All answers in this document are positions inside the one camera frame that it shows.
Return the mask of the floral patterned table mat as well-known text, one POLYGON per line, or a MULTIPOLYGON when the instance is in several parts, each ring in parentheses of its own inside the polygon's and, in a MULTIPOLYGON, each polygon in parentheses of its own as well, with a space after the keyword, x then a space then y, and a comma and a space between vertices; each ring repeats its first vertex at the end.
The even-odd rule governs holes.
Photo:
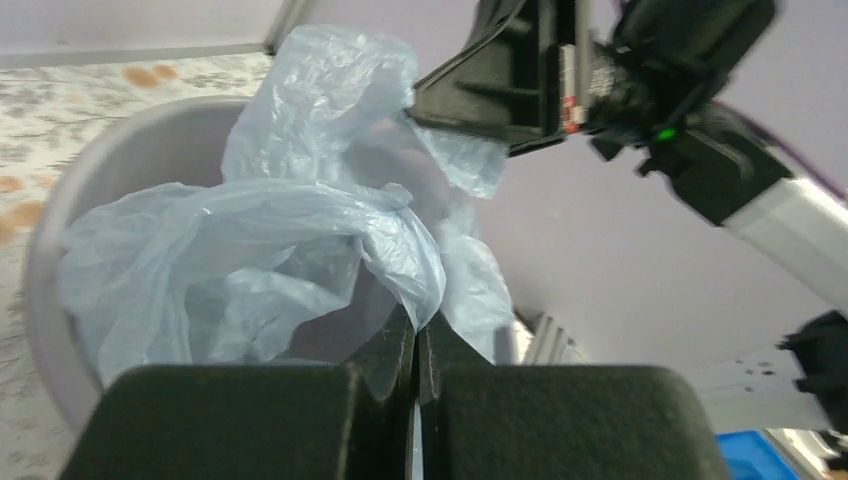
POLYGON ((269 64, 250 53, 2 70, 2 478, 52 479, 73 443, 33 362, 21 287, 28 235, 60 174, 113 122, 180 98, 251 95, 269 64))

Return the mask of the blue plastic crate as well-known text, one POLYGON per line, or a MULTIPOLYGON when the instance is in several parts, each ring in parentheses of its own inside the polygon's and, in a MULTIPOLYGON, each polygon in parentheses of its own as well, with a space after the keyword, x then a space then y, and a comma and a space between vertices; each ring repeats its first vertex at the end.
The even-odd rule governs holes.
POLYGON ((784 457, 757 431, 723 433, 716 440, 734 480, 800 480, 784 457))

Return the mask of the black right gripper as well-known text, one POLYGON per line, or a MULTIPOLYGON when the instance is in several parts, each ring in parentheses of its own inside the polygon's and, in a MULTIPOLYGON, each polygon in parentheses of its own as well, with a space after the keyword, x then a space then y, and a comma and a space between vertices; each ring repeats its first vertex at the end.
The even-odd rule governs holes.
POLYGON ((606 42, 575 40, 570 0, 487 0, 462 50, 414 86, 418 124, 502 142, 512 157, 590 136, 606 160, 762 163, 764 141, 715 96, 778 15, 775 1, 628 1, 606 42))

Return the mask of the light blue plastic trash bag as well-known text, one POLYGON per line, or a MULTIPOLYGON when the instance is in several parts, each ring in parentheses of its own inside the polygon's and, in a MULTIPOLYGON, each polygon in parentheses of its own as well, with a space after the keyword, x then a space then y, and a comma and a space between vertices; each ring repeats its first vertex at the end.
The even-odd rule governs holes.
POLYGON ((513 318, 474 202, 507 149, 417 125, 414 51, 303 25, 229 133, 214 187, 171 182, 60 237, 59 298, 104 384, 145 364, 268 363, 302 324, 353 305, 437 313, 485 359, 513 318))

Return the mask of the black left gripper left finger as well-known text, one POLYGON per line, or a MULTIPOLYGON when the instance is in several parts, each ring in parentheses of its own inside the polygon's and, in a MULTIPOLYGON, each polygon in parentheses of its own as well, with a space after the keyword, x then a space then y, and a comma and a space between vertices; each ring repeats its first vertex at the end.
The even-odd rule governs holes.
POLYGON ((104 393, 64 479, 408 479, 416 332, 402 307, 330 366, 147 366, 104 393))

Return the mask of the grey trash bin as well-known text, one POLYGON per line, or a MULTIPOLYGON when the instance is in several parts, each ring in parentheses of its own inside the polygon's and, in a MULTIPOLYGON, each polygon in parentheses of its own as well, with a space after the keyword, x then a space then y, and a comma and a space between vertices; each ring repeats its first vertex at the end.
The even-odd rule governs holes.
MULTIPOLYGON (((123 373, 109 384, 100 380, 75 318, 60 303, 61 234, 94 208, 147 188, 171 182, 220 185, 227 138, 251 99, 197 97, 128 117, 89 143, 59 181, 30 244, 25 271, 26 317, 45 381, 73 430, 84 427, 104 389, 123 373)), ((353 325, 363 317, 363 307, 353 305, 300 325, 287 359, 186 365, 259 365, 294 360, 338 363, 382 327, 371 334, 356 331, 353 325)))

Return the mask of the right aluminium corner frame post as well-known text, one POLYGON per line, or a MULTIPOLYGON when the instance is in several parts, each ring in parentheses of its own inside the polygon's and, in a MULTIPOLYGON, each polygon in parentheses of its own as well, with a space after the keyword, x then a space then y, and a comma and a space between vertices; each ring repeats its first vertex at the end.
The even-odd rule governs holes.
POLYGON ((286 37, 307 16, 310 4, 310 0, 285 0, 282 3, 263 42, 267 55, 276 54, 286 37))

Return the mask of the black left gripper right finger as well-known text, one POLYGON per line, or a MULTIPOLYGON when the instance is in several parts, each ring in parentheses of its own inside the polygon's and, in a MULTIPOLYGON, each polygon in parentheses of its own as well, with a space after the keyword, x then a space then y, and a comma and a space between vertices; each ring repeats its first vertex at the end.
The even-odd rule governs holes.
POLYGON ((690 385, 656 366, 495 366, 442 317, 418 335, 427 479, 725 479, 690 385))

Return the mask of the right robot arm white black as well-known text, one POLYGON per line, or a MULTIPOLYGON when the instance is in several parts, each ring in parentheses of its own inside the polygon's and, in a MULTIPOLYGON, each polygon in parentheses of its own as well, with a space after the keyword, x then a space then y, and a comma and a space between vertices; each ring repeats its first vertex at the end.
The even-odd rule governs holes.
POLYGON ((462 50, 414 87, 409 116, 504 142, 511 156, 589 137, 605 160, 644 150, 676 198, 826 301, 780 342, 801 375, 784 401, 711 378, 721 430, 847 430, 847 204, 800 156, 716 95, 778 12, 774 1, 623 1, 605 42, 586 1, 482 1, 462 50))

